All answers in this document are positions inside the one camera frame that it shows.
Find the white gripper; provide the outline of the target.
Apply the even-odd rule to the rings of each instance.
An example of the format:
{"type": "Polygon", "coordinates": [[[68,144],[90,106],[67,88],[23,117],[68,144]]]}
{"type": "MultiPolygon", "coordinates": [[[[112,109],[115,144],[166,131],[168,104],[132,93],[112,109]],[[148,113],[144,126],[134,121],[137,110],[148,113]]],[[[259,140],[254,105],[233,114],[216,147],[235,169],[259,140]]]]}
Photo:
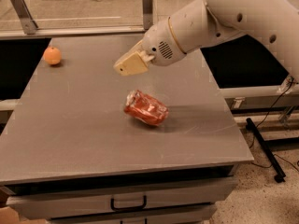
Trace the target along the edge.
{"type": "Polygon", "coordinates": [[[168,66],[182,60],[186,53],[178,43],[170,18],[151,26],[126,54],[114,64],[114,70],[122,76],[145,73],[150,63],[168,66]]]}

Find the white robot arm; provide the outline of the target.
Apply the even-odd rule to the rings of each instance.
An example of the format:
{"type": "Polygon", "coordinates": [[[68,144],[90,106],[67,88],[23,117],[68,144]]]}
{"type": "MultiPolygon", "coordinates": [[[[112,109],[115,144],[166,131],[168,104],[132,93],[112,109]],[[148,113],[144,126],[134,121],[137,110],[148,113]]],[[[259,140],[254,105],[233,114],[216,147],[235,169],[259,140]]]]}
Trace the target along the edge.
{"type": "Polygon", "coordinates": [[[287,0],[194,0],[151,26],[114,69],[122,76],[141,74],[242,35],[262,44],[299,79],[299,11],[287,0]]]}

